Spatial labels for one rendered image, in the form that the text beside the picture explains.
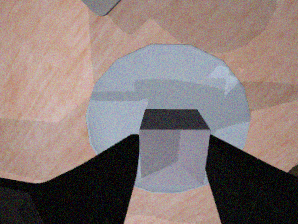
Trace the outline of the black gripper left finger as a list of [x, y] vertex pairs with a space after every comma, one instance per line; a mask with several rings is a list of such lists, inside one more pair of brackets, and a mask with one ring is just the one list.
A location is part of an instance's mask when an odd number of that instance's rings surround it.
[[140, 136], [129, 135], [47, 183], [0, 179], [0, 224], [124, 224]]

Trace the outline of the grey balance beam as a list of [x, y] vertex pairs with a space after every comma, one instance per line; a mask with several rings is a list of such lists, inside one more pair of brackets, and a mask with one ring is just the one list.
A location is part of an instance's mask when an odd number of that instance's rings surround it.
[[105, 16], [120, 3], [120, 0], [82, 0], [82, 3], [85, 3], [85, 6], [88, 6], [94, 15]]

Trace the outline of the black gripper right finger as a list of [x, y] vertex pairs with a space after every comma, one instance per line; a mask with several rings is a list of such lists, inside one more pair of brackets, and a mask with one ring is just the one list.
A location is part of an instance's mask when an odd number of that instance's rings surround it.
[[206, 177], [221, 224], [298, 224], [298, 177], [214, 135]]

